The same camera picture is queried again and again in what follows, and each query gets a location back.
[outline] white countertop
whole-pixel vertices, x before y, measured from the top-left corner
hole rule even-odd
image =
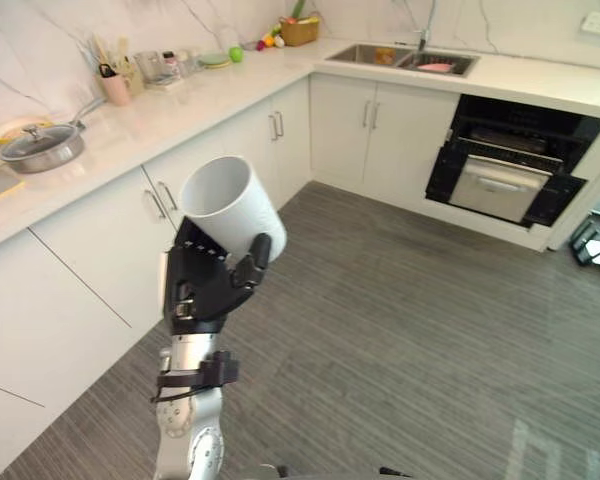
[[[76,160],[0,196],[0,242],[119,175],[314,71],[504,98],[600,117],[600,70],[481,55],[467,78],[350,65],[324,59],[353,42],[246,52],[243,63],[208,70],[182,88],[146,92],[127,107],[105,105],[83,122]]]

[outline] cabinet handle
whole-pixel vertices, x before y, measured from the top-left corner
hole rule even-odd
[[[279,137],[284,137],[284,122],[282,121],[282,113],[280,113],[278,110],[276,110],[275,112],[273,112],[273,114],[276,116],[276,119],[278,120],[276,122],[276,127],[278,125],[280,125],[280,133],[278,133],[278,129],[276,128],[276,135],[278,135]]]
[[[160,202],[158,201],[156,196],[153,194],[153,192],[151,190],[145,190],[144,194],[149,195],[153,199],[154,203],[156,204],[156,207],[158,207],[158,219],[167,218],[167,215],[164,213],[164,210],[162,210],[162,206],[160,205]]]
[[[376,103],[373,106],[373,120],[371,121],[371,130],[378,128],[378,110],[380,110],[380,103]]]
[[[273,115],[269,115],[269,123],[271,126],[271,141],[278,140],[278,130],[276,129],[276,119]]]
[[[178,210],[178,205],[176,204],[176,201],[173,199],[173,195],[171,195],[171,190],[169,190],[169,187],[167,187],[167,184],[164,182],[158,182],[158,186],[160,188],[162,188],[164,190],[164,193],[167,194],[167,197],[169,197],[169,201],[171,202],[171,210],[174,212],[176,210]]]
[[[500,192],[525,192],[527,189],[522,185],[512,185],[510,183],[499,182],[498,180],[493,180],[487,177],[478,177],[478,183],[488,187],[493,188],[494,191]]]
[[[369,105],[371,105],[371,100],[367,100],[364,104],[364,114],[362,115],[362,128],[367,128],[367,116],[369,115]]]

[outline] green apple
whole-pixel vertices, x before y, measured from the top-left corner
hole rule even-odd
[[[233,63],[240,63],[242,61],[242,48],[240,47],[231,47],[229,49],[229,57],[231,57],[231,61]]]

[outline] white mug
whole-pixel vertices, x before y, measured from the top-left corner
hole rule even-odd
[[[219,157],[203,165],[180,191],[184,214],[238,259],[259,233],[271,237],[269,261],[287,243],[287,232],[253,167],[242,157]]]

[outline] black oven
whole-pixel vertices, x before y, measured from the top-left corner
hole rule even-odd
[[[599,118],[462,95],[426,198],[551,226],[586,183],[571,172],[599,133]]]

